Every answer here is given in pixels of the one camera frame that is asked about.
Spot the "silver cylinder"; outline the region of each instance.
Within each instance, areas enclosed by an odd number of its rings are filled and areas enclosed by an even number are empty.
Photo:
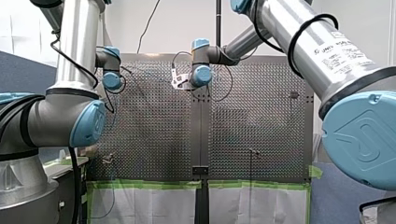
[[[265,38],[271,38],[271,34],[267,30],[261,30],[262,36]],[[232,59],[239,59],[240,57],[247,54],[249,51],[257,48],[262,43],[260,37],[256,34],[254,26],[251,25],[241,35],[235,38],[225,48],[225,53]]]
[[[317,15],[304,0],[259,2],[259,25],[268,29],[286,53],[301,25]],[[293,60],[323,102],[380,68],[327,21],[314,22],[300,35]]]
[[[62,16],[64,14],[64,4],[60,4],[57,7],[44,8],[41,7],[41,12],[43,12],[49,25],[54,31],[60,31],[62,25]]]
[[[93,73],[99,14],[103,1],[65,1],[60,50]],[[93,91],[94,80],[77,69],[62,55],[58,59],[56,82],[50,88],[71,88]]]

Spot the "perforated metal panel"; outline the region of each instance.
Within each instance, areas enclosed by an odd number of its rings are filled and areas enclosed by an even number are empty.
[[[132,58],[123,64],[133,75],[122,72],[128,86],[113,100],[117,116],[107,116],[92,178],[190,180],[191,166],[206,165],[207,156],[210,179],[308,178],[313,93],[284,57],[252,57],[230,67],[233,89],[221,102],[215,101],[228,92],[231,79],[225,68],[214,66],[212,99],[199,104],[189,92],[172,89],[173,55]],[[189,72],[190,63],[177,63],[177,68]],[[207,91],[198,92],[208,99]],[[290,98],[291,92],[298,93],[297,99]],[[196,141],[203,129],[209,138]],[[260,151],[251,157],[251,167],[250,150]],[[100,160],[110,153],[116,173]]]
[[[123,66],[133,74],[122,71],[127,88],[113,101],[118,102],[116,120],[107,113],[98,158],[115,155],[117,178],[191,179],[190,94],[173,90],[170,61]],[[179,66],[189,70],[188,63]],[[99,159],[92,164],[91,172],[95,179],[113,175]]]
[[[211,179],[265,179],[303,182],[308,178],[312,136],[312,92],[289,69],[284,58],[263,57],[262,63],[232,67],[233,90],[212,101],[209,143]],[[220,99],[231,86],[227,70],[213,80],[212,97]],[[292,99],[290,93],[298,92]]]

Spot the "robotic arm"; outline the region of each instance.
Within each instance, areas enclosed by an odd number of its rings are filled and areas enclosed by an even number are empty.
[[[362,184],[396,190],[396,67],[380,67],[340,33],[337,20],[317,14],[304,0],[232,0],[253,25],[223,48],[207,39],[192,43],[192,71],[177,89],[210,83],[211,63],[235,65],[273,37],[288,54],[293,72],[320,98],[323,143],[346,175]]]
[[[31,2],[60,38],[60,56],[56,81],[45,96],[0,94],[0,219],[53,224],[59,213],[57,183],[48,181],[38,148],[87,147],[98,141],[106,113],[95,89],[94,68],[104,69],[106,89],[118,89],[120,53],[114,48],[96,50],[103,0]]]

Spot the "green tape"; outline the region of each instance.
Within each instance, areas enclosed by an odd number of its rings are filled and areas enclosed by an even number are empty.
[[[306,212],[305,212],[305,223],[309,224],[311,219],[311,185],[307,189],[306,193]]]
[[[116,179],[88,182],[90,189],[200,189],[200,181],[157,182]]]
[[[320,168],[313,165],[309,166],[309,176],[317,179],[321,179],[322,175],[323,175],[323,171],[320,170]]]
[[[239,189],[245,187],[253,187],[260,189],[293,189],[307,190],[309,184],[285,184],[266,181],[246,181],[246,180],[209,180],[211,189]]]
[[[91,217],[91,213],[92,213],[92,194],[93,194],[93,188],[89,188],[88,186],[87,186],[87,200],[88,200],[88,202],[87,202],[87,209],[88,209],[88,212],[87,212],[87,217]],[[91,219],[89,218],[88,219],[88,224],[91,224]]]

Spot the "cable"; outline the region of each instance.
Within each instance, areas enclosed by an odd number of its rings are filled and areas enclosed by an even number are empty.
[[[15,116],[20,113],[23,109],[31,106],[37,101],[44,100],[45,96],[43,95],[27,95],[18,100],[13,101],[12,103],[6,105],[2,110],[0,110],[0,142],[3,138],[3,134],[6,131],[6,127],[12,121]]]
[[[262,36],[262,33],[259,30],[259,26],[257,24],[257,11],[258,11],[258,4],[259,4],[258,2],[259,2],[259,0],[256,0],[254,2],[254,4],[255,4],[255,6],[254,6],[254,20],[253,20],[254,30],[256,31],[256,34],[259,36],[259,38],[262,40],[262,42],[267,44],[272,49],[283,53],[283,50],[280,47],[277,47],[273,43],[269,42],[264,36]]]
[[[73,208],[72,224],[78,223],[78,211],[81,201],[81,193],[79,190],[79,184],[81,183],[81,174],[79,173],[77,156],[73,147],[69,147],[70,160],[72,161],[73,177],[74,177],[74,191],[75,191],[75,203]]]
[[[172,60],[172,68],[175,68],[175,59],[179,54],[188,54],[190,56],[192,56],[191,53],[187,52],[187,51],[179,51],[177,54],[175,54],[175,57]]]
[[[223,96],[223,97],[222,97],[221,99],[219,99],[219,100],[213,99],[213,98],[212,98],[212,94],[209,94],[210,99],[213,100],[214,102],[221,102],[221,101],[223,101],[225,98],[227,98],[227,97],[230,95],[231,91],[233,90],[233,74],[231,73],[231,70],[230,70],[230,68],[228,68],[228,66],[225,66],[225,65],[224,65],[224,67],[227,69],[228,74],[230,74],[231,87],[230,87],[230,89],[228,90],[227,94],[225,94],[225,96]]]
[[[253,51],[251,51],[251,53],[248,56],[246,56],[245,58],[241,58],[241,60],[239,60],[239,61],[242,62],[242,61],[250,58],[251,56],[253,56],[253,54],[256,52],[257,48],[258,47],[256,47]]]
[[[151,22],[151,19],[152,19],[152,17],[154,16],[155,11],[157,10],[157,6],[160,4],[160,2],[161,2],[161,0],[158,0],[157,3],[155,4],[155,7],[154,7],[154,9],[152,10],[151,15],[150,15],[149,18],[148,18],[148,23],[147,23],[147,25],[146,25],[145,31],[144,31],[143,34],[140,36],[140,39],[139,39],[139,47],[137,48],[137,54],[139,53],[140,47],[142,46],[143,36],[146,34],[146,31],[148,30],[148,28],[149,28],[149,23]]]
[[[114,208],[114,205],[116,204],[116,193],[115,193],[115,187],[114,187],[114,181],[115,181],[115,169],[114,169],[114,161],[113,162],[111,162],[111,168],[112,168],[112,170],[113,170],[113,175],[111,176],[111,182],[112,182],[112,194],[113,194],[113,202],[112,202],[112,204],[111,204],[111,206],[110,206],[110,209],[108,209],[108,211],[104,214],[104,215],[102,215],[102,216],[100,216],[100,217],[89,217],[89,218],[86,218],[86,219],[83,219],[83,220],[81,220],[80,222],[84,222],[84,221],[88,221],[88,220],[91,220],[91,219],[101,219],[101,218],[104,218],[104,217],[107,217],[108,216],[108,214],[110,214],[111,213],[111,211],[113,211],[113,208]]]
[[[300,37],[300,35],[303,33],[303,31],[306,30],[306,28],[308,28],[312,23],[314,23],[315,21],[322,21],[322,19],[330,19],[332,20],[332,22],[334,23],[334,27],[335,29],[338,30],[338,20],[330,14],[327,13],[323,13],[323,14],[319,14],[316,15],[314,18],[312,18],[309,21],[305,21],[301,26],[300,29],[296,32],[296,34],[293,36],[293,38],[290,41],[289,44],[289,50],[288,50],[288,62],[289,62],[289,66],[291,68],[291,70],[300,78],[304,79],[303,76],[300,74],[300,72],[297,70],[295,64],[294,64],[294,49],[295,46],[297,44],[297,40]]]
[[[108,101],[108,103],[109,103],[110,106],[111,106],[111,109],[108,107],[107,104],[105,104],[105,108],[106,108],[110,113],[114,114],[114,106],[113,106],[113,104],[111,103],[110,97],[108,96],[108,90],[107,90],[106,88],[105,88],[105,94],[106,94],[106,97],[107,97],[107,101]]]
[[[222,48],[220,48],[219,46],[216,46],[216,48],[217,48],[217,49],[221,52],[221,54],[224,55],[224,57],[226,57],[228,60],[230,60],[230,61],[232,61],[232,62],[234,62],[234,63],[239,63],[239,62],[244,61],[244,60],[250,58],[251,56],[253,56],[254,52],[256,52],[256,50],[257,50],[258,47],[256,47],[253,51],[251,51],[251,53],[250,53],[248,56],[246,56],[245,58],[241,58],[241,59],[233,59],[233,58],[231,58],[230,56],[228,56],[228,55],[224,52],[224,50],[223,50]]]
[[[90,72],[88,69],[86,69],[85,67],[81,66],[80,64],[76,63],[73,59],[71,59],[69,56],[67,56],[65,53],[63,53],[60,49],[57,49],[55,47],[55,44],[59,42],[59,37],[56,38],[55,41],[53,41],[52,43],[50,43],[50,46],[60,55],[62,55],[64,58],[66,58],[67,61],[69,61],[70,63],[72,63],[78,70],[84,72],[85,74],[89,75],[90,77],[93,78],[93,80],[95,81],[95,83],[93,84],[93,88],[95,89],[97,87],[97,85],[99,84],[99,80],[98,78],[92,73]]]

